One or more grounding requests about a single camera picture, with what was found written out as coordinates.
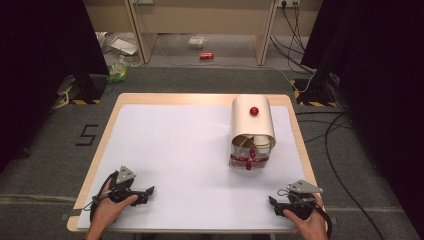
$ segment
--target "metal can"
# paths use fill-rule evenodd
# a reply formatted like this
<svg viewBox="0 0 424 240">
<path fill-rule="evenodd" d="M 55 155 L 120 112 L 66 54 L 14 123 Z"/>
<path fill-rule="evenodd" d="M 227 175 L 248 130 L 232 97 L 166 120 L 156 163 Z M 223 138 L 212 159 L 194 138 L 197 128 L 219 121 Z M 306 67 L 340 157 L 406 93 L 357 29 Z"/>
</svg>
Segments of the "metal can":
<svg viewBox="0 0 424 240">
<path fill-rule="evenodd" d="M 200 59 L 213 59 L 213 52 L 200 53 Z"/>
</svg>

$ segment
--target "trash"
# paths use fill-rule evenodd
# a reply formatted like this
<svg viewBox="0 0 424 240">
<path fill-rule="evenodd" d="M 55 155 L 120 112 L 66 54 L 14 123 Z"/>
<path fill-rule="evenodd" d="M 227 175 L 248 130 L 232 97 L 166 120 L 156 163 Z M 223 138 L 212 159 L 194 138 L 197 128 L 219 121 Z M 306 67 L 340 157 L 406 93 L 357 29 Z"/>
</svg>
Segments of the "trash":
<svg viewBox="0 0 424 240">
<path fill-rule="evenodd" d="M 123 82 L 127 78 L 127 72 L 128 66 L 122 63 L 114 63 L 109 71 L 107 80 L 110 82 Z"/>
<path fill-rule="evenodd" d="M 191 36 L 188 44 L 191 49 L 200 50 L 205 46 L 205 42 L 206 40 L 204 37 Z"/>
</svg>

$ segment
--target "wall outlet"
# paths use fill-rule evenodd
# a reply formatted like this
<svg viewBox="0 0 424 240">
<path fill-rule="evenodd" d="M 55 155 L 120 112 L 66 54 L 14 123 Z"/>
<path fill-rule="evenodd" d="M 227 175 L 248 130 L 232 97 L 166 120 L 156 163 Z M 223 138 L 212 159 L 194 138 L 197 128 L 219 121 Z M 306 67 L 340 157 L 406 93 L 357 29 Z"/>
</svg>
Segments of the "wall outlet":
<svg viewBox="0 0 424 240">
<path fill-rule="evenodd" d="M 283 1 L 286 1 L 286 8 L 299 7 L 300 0 L 278 0 L 278 7 L 283 7 Z"/>
</svg>

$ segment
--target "hazard tape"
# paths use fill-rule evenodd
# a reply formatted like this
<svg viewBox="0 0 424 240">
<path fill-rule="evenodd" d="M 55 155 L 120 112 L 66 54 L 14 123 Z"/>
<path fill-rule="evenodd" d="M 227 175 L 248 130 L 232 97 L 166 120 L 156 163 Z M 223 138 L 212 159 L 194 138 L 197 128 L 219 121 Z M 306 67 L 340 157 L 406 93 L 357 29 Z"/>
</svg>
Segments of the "hazard tape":
<svg viewBox="0 0 424 240">
<path fill-rule="evenodd" d="M 297 104 L 312 107 L 337 107 L 337 103 L 334 101 L 319 101 L 315 99 L 314 101 L 307 100 L 308 98 L 311 98 L 310 95 L 306 92 L 299 92 L 299 90 L 294 87 L 296 80 L 291 80 L 290 82 L 293 86 L 293 94 Z"/>
<path fill-rule="evenodd" d="M 72 91 L 73 84 L 65 90 L 68 95 L 70 95 L 70 92 Z M 66 99 L 63 98 L 59 103 L 63 104 L 65 103 Z M 72 99 L 72 97 L 69 98 L 70 104 L 76 104 L 76 105 L 87 105 L 87 104 L 100 104 L 100 99 Z"/>
</svg>

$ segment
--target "human hand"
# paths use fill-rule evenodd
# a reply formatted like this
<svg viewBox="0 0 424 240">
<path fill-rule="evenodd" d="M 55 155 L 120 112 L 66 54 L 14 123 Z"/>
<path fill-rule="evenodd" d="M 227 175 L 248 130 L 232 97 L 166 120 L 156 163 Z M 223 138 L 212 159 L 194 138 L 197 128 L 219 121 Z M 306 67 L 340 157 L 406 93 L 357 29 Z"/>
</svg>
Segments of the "human hand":
<svg viewBox="0 0 424 240">
<path fill-rule="evenodd" d="M 110 181 L 111 180 L 109 180 L 103 188 L 103 192 L 109 189 Z M 135 202 L 137 199 L 137 195 L 132 195 L 122 202 L 114 203 L 107 195 L 100 198 L 100 203 L 97 206 L 93 219 L 91 220 L 91 226 L 86 234 L 85 239 L 100 239 L 102 232 L 113 222 L 115 222 L 122 210 L 124 210 L 124 208 L 129 206 L 131 203 Z"/>
<path fill-rule="evenodd" d="M 323 201 L 318 194 L 312 194 L 316 203 L 322 208 Z M 327 231 L 325 228 L 325 220 L 316 210 L 312 211 L 308 219 L 302 220 L 296 216 L 292 211 L 285 209 L 284 215 L 296 224 L 294 233 L 300 233 L 306 240 L 327 240 Z"/>
</svg>

